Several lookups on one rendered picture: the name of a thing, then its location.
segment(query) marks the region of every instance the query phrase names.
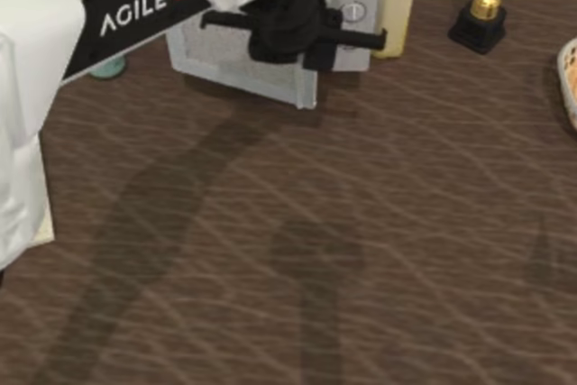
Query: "brown tabletop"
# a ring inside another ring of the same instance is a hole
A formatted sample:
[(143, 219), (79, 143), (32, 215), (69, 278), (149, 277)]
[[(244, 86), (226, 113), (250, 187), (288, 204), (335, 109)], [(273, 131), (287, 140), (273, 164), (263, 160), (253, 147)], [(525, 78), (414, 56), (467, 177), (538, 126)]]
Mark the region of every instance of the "brown tabletop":
[(315, 112), (184, 79), (164, 41), (60, 92), (57, 242), (0, 292), (2, 385), (577, 383), (577, 0), (416, 0), (405, 56)]

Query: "trophy cup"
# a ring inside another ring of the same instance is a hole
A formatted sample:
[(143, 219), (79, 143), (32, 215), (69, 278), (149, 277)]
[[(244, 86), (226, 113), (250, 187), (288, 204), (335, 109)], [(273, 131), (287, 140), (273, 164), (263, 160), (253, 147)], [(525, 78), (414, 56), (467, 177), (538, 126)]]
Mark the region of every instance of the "trophy cup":
[(449, 38), (480, 54), (487, 54), (505, 36), (507, 11), (501, 0), (472, 0), (459, 13)]

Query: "trophy base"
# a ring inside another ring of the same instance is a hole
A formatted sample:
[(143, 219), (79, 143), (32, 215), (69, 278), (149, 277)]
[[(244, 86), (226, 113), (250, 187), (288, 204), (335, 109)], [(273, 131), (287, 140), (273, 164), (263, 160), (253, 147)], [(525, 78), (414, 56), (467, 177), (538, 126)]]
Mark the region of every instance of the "trophy base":
[(507, 11), (502, 6), (497, 16), (489, 21), (471, 14), (472, 1), (459, 13), (457, 22), (449, 31), (449, 38), (479, 54), (489, 53), (505, 36)]

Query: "wicker basket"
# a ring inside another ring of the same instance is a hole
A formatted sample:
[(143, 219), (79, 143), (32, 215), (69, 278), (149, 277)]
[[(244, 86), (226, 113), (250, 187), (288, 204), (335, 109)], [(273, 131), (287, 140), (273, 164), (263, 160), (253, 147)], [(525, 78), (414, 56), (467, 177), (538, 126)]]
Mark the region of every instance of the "wicker basket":
[(565, 110), (577, 130), (577, 38), (567, 42), (557, 56), (557, 70)]

